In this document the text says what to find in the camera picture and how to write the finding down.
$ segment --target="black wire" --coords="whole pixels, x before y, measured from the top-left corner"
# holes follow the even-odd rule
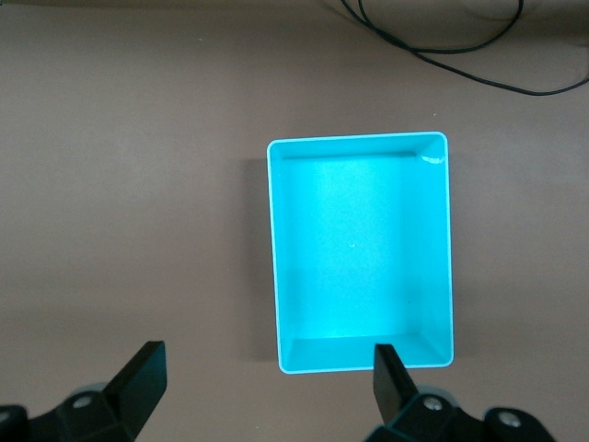
[[[434,60],[433,58],[430,58],[427,55],[423,55],[424,53],[456,54],[456,53],[473,52],[473,51],[477,51],[478,49],[482,49],[486,46],[489,46],[493,42],[497,41],[501,36],[503,36],[509,29],[511,29],[511,27],[515,24],[515,22],[521,17],[522,11],[524,9],[524,0],[518,0],[517,12],[515,13],[514,17],[509,22],[509,24],[501,32],[499,32],[497,35],[495,35],[491,39],[489,39],[489,40],[487,40],[477,46],[472,46],[472,47],[468,47],[468,48],[461,48],[461,49],[433,49],[433,48],[412,47],[408,43],[403,41],[402,39],[395,37],[394,35],[386,32],[383,29],[378,28],[372,22],[372,20],[368,17],[368,15],[366,14],[366,11],[364,10],[363,0],[358,0],[358,8],[360,9],[360,14],[362,15],[361,17],[352,9],[352,7],[348,4],[348,2],[346,0],[341,0],[341,2],[345,6],[345,8],[348,10],[348,12],[352,15],[352,17],[354,17],[362,25],[366,26],[367,28],[369,28],[370,30],[375,32],[376,35],[378,35],[384,41],[386,41],[386,42],[392,44],[393,46],[396,46],[404,51],[411,53],[412,55],[414,55],[415,57],[424,61],[425,63],[440,67],[442,69],[445,69],[446,71],[453,72],[454,74],[458,74],[459,76],[463,76],[465,78],[476,81],[476,82],[481,83],[483,85],[498,87],[500,89],[509,90],[512,92],[516,92],[518,94],[530,95],[533,97],[546,97],[549,95],[561,94],[563,92],[567,92],[569,90],[575,89],[577,87],[580,87],[582,85],[589,83],[589,76],[588,76],[587,78],[579,81],[578,83],[575,83],[575,84],[568,86],[568,87],[563,87],[561,89],[554,89],[554,90],[547,90],[547,91],[535,91],[535,90],[525,89],[522,87],[506,85],[504,83],[489,80],[487,78],[482,78],[480,76],[474,76],[466,71],[462,71],[462,70],[457,69],[449,64],[444,64],[444,63],[438,62],[437,60]]]

